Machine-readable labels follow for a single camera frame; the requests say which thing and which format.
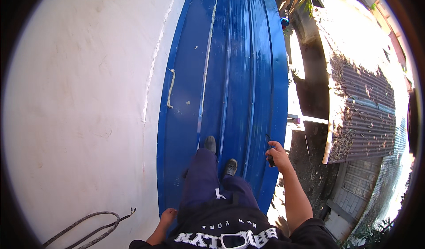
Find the black t-shirt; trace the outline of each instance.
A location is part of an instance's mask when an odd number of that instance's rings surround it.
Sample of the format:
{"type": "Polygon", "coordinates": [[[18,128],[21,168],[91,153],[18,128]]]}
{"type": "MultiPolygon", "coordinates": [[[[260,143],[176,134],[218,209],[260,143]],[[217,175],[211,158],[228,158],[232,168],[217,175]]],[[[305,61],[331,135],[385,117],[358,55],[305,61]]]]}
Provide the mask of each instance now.
{"type": "MultiPolygon", "coordinates": [[[[169,237],[155,248],[222,248],[220,237],[223,234],[225,245],[236,237],[233,246],[244,248],[338,248],[331,235],[325,229],[323,221],[311,218],[301,224],[287,238],[276,226],[268,223],[267,217],[258,209],[241,206],[217,206],[192,214],[182,221],[169,237]]],[[[145,241],[134,240],[129,249],[151,246],[145,241]]]]}

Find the walkie-talkie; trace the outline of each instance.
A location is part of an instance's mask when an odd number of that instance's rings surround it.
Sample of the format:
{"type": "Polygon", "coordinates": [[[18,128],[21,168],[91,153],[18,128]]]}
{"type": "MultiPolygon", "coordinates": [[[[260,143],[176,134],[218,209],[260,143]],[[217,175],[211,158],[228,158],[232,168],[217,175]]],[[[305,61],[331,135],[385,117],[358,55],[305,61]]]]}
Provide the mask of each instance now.
{"type": "MultiPolygon", "coordinates": [[[[266,134],[266,140],[267,140],[267,145],[269,146],[269,149],[271,149],[272,146],[269,145],[269,142],[272,140],[270,138],[270,135],[266,134]]],[[[270,166],[271,167],[276,167],[276,164],[274,163],[274,160],[273,160],[273,156],[272,155],[268,155],[267,157],[268,157],[268,161],[269,161],[270,166]]]]}

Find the white wall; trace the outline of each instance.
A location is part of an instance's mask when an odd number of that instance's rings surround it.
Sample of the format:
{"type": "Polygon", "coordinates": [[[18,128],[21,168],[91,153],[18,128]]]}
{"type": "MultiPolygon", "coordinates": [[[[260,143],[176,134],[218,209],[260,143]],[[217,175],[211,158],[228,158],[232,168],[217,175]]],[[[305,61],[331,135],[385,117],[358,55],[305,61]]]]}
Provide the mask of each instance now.
{"type": "MultiPolygon", "coordinates": [[[[92,248],[127,248],[155,229],[159,103],[183,3],[43,0],[31,17],[2,131],[13,189],[40,242],[93,212],[123,217],[131,206],[137,212],[92,248]]],[[[48,248],[114,220],[88,220],[48,248]]]]}

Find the electrical wire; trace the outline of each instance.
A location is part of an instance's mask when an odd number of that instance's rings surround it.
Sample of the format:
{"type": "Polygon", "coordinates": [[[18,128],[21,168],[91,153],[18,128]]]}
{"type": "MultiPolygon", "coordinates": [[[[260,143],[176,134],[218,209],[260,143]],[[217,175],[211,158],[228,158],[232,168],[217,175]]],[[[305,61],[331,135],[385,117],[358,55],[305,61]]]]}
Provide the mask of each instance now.
{"type": "Polygon", "coordinates": [[[108,236],[109,234],[111,234],[111,232],[113,232],[113,231],[117,228],[118,224],[119,224],[121,221],[123,221],[123,220],[125,220],[125,219],[129,218],[131,215],[133,215],[133,214],[135,213],[135,210],[136,210],[136,208],[134,208],[134,210],[133,210],[133,208],[131,208],[131,213],[130,213],[129,215],[127,215],[127,216],[125,216],[125,217],[121,218],[121,219],[120,219],[120,216],[119,216],[118,214],[116,214],[115,212],[111,212],[111,211],[96,212],[96,213],[90,214],[90,215],[88,215],[88,216],[85,216],[84,218],[82,218],[82,219],[78,220],[77,222],[75,222],[74,224],[72,224],[71,226],[69,226],[68,228],[66,228],[65,230],[63,230],[63,231],[59,232],[57,235],[53,236],[50,240],[48,240],[47,242],[45,242],[45,243],[43,244],[43,247],[46,247],[46,246],[50,245],[50,244],[51,244],[52,242],[54,242],[57,238],[61,237],[62,235],[64,235],[64,234],[65,234],[65,233],[67,233],[68,231],[70,231],[73,227],[77,226],[78,224],[82,223],[84,220],[86,220],[86,219],[88,219],[88,218],[91,218],[91,217],[94,217],[94,216],[97,216],[97,215],[101,215],[101,214],[111,214],[111,215],[114,215],[114,216],[116,217],[116,221],[115,221],[115,222],[113,222],[113,223],[111,223],[111,224],[104,225],[104,226],[102,226],[102,227],[97,228],[96,230],[92,231],[90,234],[86,235],[84,238],[82,238],[82,239],[80,239],[79,241],[75,242],[75,243],[74,243],[74,244],[72,244],[71,246],[68,246],[68,247],[66,247],[66,248],[65,248],[65,249],[72,249],[72,248],[74,248],[75,246],[77,246],[77,245],[79,245],[80,243],[82,243],[83,241],[87,240],[90,236],[94,235],[94,234],[95,234],[95,233],[97,233],[98,231],[103,230],[103,229],[106,229],[106,228],[108,228],[108,227],[111,227],[111,226],[112,226],[112,228],[110,228],[108,231],[106,231],[104,234],[102,234],[102,235],[101,235],[101,236],[99,236],[98,238],[96,238],[96,239],[94,239],[94,240],[92,240],[92,241],[90,241],[90,242],[86,243],[85,245],[83,245],[83,246],[81,246],[81,247],[79,247],[79,248],[78,248],[78,249],[86,249],[86,248],[88,248],[88,247],[90,247],[90,246],[94,245],[95,243],[98,243],[98,242],[99,242],[99,241],[101,241],[103,238],[105,238],[106,236],[108,236]]]}

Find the blue roof panel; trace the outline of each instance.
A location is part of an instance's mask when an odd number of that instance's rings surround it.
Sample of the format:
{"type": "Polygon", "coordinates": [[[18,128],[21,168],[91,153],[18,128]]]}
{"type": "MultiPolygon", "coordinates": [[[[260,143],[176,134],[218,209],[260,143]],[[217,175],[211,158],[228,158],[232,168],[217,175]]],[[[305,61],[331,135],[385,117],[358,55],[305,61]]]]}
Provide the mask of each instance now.
{"type": "Polygon", "coordinates": [[[235,158],[266,213],[278,171],[265,134],[284,143],[288,78],[274,0],[186,0],[170,51],[158,123],[159,212],[178,208],[187,168],[206,136],[217,141],[218,172],[235,158]],[[172,72],[176,76],[167,107],[172,72]]]}

